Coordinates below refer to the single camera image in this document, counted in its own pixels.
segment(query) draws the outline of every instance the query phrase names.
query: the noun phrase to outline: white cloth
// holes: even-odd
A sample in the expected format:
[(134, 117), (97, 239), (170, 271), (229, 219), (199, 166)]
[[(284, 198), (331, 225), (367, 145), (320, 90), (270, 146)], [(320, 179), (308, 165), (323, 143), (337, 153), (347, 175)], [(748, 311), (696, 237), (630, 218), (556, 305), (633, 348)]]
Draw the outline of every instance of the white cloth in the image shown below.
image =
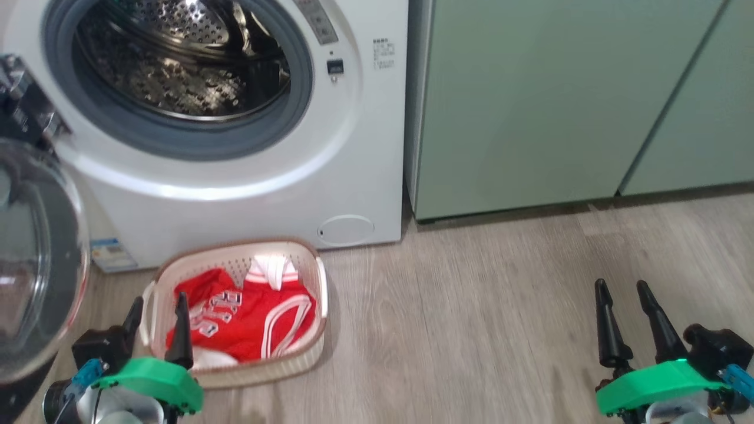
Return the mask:
[(288, 256), (255, 255), (245, 280), (270, 284), (273, 290), (280, 290), (284, 282), (298, 281), (299, 272), (296, 271), (296, 267)]
[(224, 352), (204, 348), (193, 348), (192, 351), (194, 353), (193, 370), (238, 365), (238, 361), (235, 358)]

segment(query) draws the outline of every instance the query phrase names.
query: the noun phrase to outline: stainless steel drum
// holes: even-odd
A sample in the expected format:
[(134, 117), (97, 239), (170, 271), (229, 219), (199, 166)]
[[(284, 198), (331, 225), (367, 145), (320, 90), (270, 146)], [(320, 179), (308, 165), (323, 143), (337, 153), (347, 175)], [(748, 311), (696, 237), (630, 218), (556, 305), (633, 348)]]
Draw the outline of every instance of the stainless steel drum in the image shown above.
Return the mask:
[(248, 116), (290, 86), (280, 46), (235, 2), (102, 0), (77, 40), (115, 93), (174, 118)]

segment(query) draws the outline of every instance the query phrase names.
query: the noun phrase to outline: label sticker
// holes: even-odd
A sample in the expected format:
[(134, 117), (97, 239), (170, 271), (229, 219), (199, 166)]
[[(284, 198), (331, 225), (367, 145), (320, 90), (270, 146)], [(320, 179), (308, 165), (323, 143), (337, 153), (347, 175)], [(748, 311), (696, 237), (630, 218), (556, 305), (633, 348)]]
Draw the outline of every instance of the label sticker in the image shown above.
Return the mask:
[(395, 44), (387, 38), (372, 40), (375, 51), (375, 69), (390, 69), (395, 66)]
[(92, 260), (104, 272), (127, 271), (138, 266), (117, 238), (92, 240), (90, 247)]

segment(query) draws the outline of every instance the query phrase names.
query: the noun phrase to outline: wooden floor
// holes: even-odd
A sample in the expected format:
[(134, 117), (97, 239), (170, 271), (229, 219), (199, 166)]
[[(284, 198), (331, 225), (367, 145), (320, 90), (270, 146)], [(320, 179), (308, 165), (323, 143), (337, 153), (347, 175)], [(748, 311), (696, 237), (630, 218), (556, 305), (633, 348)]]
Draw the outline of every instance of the wooden floor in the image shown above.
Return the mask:
[[(754, 194), (604, 208), (408, 223), (399, 244), (324, 253), (331, 319), (316, 368), (208, 392), (184, 422), (617, 424), (594, 401), (609, 375), (597, 361), (599, 277), (635, 367), (654, 357), (640, 278), (679, 332), (700, 322), (754, 342)], [(95, 272), (78, 333), (118, 323), (151, 276)], [(50, 378), (73, 369), (64, 352)], [(21, 422), (41, 422), (40, 404)]]

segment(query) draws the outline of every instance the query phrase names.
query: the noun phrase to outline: blue connector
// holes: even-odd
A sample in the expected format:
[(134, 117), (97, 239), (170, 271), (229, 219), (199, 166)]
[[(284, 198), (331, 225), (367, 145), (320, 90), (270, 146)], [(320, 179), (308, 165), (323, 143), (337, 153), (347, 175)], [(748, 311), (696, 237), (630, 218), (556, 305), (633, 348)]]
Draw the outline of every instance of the blue connector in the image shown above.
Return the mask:
[(64, 397), (73, 395), (77, 400), (84, 395), (87, 388), (93, 385), (105, 372), (105, 367), (99, 359), (90, 359), (81, 367), (71, 379), (71, 384), (66, 387)]
[(749, 402), (754, 403), (754, 377), (751, 377), (743, 368), (731, 364), (724, 370), (720, 370), (718, 376), (725, 384), (741, 393)]

